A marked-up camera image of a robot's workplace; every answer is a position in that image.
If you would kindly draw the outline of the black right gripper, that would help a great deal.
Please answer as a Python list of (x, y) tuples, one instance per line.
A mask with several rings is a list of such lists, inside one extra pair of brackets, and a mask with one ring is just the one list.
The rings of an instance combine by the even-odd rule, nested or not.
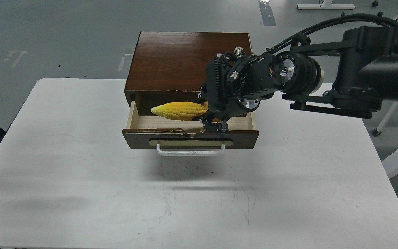
[(229, 70), (230, 66), (218, 57), (207, 63), (206, 79), (198, 96), (198, 103), (207, 101), (209, 111), (220, 114), (220, 119), (214, 122), (215, 116), (198, 116), (193, 121), (199, 121), (203, 129), (214, 134), (228, 133), (227, 120), (255, 111), (261, 100), (271, 98), (275, 92), (310, 95), (324, 79), (319, 63), (297, 52), (260, 56), (248, 63), (226, 90)]

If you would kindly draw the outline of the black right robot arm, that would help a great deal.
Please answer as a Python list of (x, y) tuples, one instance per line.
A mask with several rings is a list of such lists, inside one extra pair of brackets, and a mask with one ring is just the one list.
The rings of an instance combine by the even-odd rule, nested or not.
[(288, 52), (246, 56), (235, 49), (206, 66), (195, 114), (212, 133), (227, 133), (227, 121), (255, 111), (275, 92), (291, 109), (370, 119), (383, 100), (398, 101), (398, 27), (361, 26), (343, 40), (311, 44), (302, 34)]

